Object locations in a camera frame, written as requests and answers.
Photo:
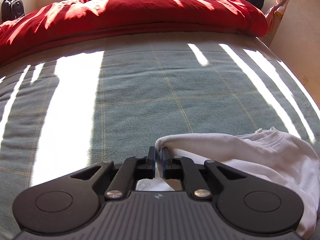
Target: electrical outlet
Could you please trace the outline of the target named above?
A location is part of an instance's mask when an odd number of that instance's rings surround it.
[[[303,76],[301,81],[302,81],[302,84],[304,84],[304,85],[308,83],[308,79],[306,76]]]

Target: black backpack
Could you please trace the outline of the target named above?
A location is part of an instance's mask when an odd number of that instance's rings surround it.
[[[2,22],[12,21],[24,16],[24,8],[21,0],[4,0],[1,5]]]

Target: red bedding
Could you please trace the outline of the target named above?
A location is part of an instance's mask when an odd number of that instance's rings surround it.
[[[0,66],[78,41],[171,31],[262,37],[268,23],[244,0],[67,0],[0,25]]]

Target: logo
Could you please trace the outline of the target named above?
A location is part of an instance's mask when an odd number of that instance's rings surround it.
[[[156,199],[160,199],[160,198],[163,197],[163,195],[159,193],[158,195],[155,195],[154,197],[155,197]]]

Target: mattress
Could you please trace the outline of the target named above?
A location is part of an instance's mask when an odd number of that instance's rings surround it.
[[[11,207],[25,188],[100,160],[145,155],[162,136],[274,126],[320,154],[319,109],[251,36],[109,37],[45,50],[0,73],[0,239],[19,232]]]

